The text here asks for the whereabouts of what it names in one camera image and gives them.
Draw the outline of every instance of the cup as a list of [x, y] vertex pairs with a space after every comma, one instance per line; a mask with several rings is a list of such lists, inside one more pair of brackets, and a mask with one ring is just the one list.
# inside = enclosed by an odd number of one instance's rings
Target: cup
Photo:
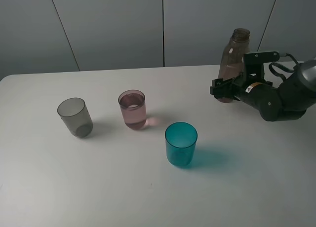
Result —
[[139, 90], [127, 90], [118, 97], [118, 103], [126, 126], [141, 129], [147, 120], [145, 95]]
[[65, 100], [58, 106], [57, 112], [74, 136], [85, 137], [92, 131], [93, 123], [83, 99]]
[[194, 154], [198, 133], [186, 122], [176, 122], [165, 132], [166, 152], [169, 162], [175, 166], [188, 165]]

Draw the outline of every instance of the translucent pink cup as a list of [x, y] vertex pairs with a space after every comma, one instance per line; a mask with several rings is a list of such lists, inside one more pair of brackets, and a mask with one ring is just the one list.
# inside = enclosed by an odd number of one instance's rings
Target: translucent pink cup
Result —
[[118, 103], [126, 126], [133, 130], [141, 129], [147, 120], [145, 95], [139, 90], [123, 92]]

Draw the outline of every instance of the cup rim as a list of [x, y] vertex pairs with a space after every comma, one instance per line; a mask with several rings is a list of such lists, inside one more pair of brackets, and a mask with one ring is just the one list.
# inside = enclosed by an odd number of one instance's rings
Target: cup rim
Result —
[[[187, 147], [177, 147], [177, 146], [171, 144], [171, 143], [168, 141], [168, 139], [167, 139], [167, 136], [166, 136], [167, 130], [169, 129], [169, 127], [171, 127], [172, 125], [175, 125], [175, 124], [177, 124], [177, 123], [184, 123], [184, 124], [187, 124], [187, 125], [191, 126], [191, 127], [194, 129], [194, 131], [196, 132], [196, 135], [197, 135], [196, 140], [195, 140], [192, 144], [190, 144], [189, 146], [187, 146]], [[179, 148], [179, 149], [186, 149], [186, 148], [191, 147], [192, 145], [194, 145], [194, 144], [197, 142], [197, 140], [198, 140], [198, 132], [197, 132], [197, 130], [196, 130], [195, 127], [193, 127], [191, 124], [189, 124], [189, 123], [187, 123], [187, 122], [174, 122], [173, 124], [169, 125], [169, 126], [166, 128], [166, 131], [164, 132], [164, 138], [165, 138], [165, 140], [166, 140], [171, 146], [173, 146], [173, 147], [175, 147], [175, 148]]]
[[[78, 113], [76, 113], [76, 114], [74, 114], [74, 115], [70, 115], [70, 116], [63, 116], [63, 115], [61, 115], [61, 114], [58, 112], [59, 107], [62, 105], [62, 103], [66, 102], [67, 100], [71, 100], [71, 99], [80, 99], [80, 100], [82, 100], [82, 101], [83, 101], [83, 107], [82, 107], [82, 109], [81, 109]], [[85, 101], [84, 101], [82, 98], [73, 97], [73, 98], [69, 98], [69, 99], [67, 99], [67, 100], [64, 100], [63, 102], [61, 102], [60, 105], [59, 105], [58, 108], [57, 108], [57, 113], [58, 113], [58, 115], [61, 116], [61, 117], [73, 117], [73, 116], [76, 116], [77, 114], [81, 113], [82, 110], [83, 110], [84, 107], [85, 107]]]
[[[122, 105], [122, 104], [119, 102], [119, 101], [120, 101], [119, 98], [121, 97], [122, 94], [124, 94], [124, 93], [126, 93], [126, 92], [128, 92], [128, 91], [137, 91], [137, 92], [140, 92], [140, 95], [144, 97], [143, 103], [140, 104], [140, 105], [137, 105], [137, 106], [135, 106], [135, 107], [131, 107], [131, 108]], [[118, 96], [118, 104], [119, 104], [119, 106], [121, 106], [123, 109], [126, 109], [126, 110], [136, 110], [136, 109], [142, 107], [142, 106], [144, 105], [144, 103], [145, 103], [145, 94], [144, 94], [143, 92], [141, 92], [140, 90], [135, 90], [135, 89], [126, 90], [126, 91], [124, 91], [123, 93], [121, 93], [121, 94]]]

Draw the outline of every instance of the plastic bottle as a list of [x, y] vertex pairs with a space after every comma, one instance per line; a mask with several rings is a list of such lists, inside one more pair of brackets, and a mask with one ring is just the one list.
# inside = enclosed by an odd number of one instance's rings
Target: plastic bottle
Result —
[[[235, 29], [228, 45], [225, 47], [218, 78], [224, 80], [238, 76], [243, 70], [243, 55], [249, 52], [250, 31], [243, 28]], [[229, 103], [230, 98], [218, 99], [220, 102]]]

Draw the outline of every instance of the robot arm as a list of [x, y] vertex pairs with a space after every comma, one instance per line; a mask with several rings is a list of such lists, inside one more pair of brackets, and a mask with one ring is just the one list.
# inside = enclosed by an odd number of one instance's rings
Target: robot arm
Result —
[[[294, 70], [275, 63], [280, 56], [290, 56], [296, 63]], [[244, 71], [226, 81], [213, 80], [211, 95], [242, 101], [257, 109], [265, 121], [299, 119], [307, 108], [316, 103], [316, 60], [299, 64], [291, 55], [276, 51], [247, 53], [243, 59]], [[264, 80], [263, 64], [268, 62], [272, 62], [270, 71], [283, 80], [278, 88]], [[286, 79], [283, 74], [274, 71], [273, 66], [292, 75]]]

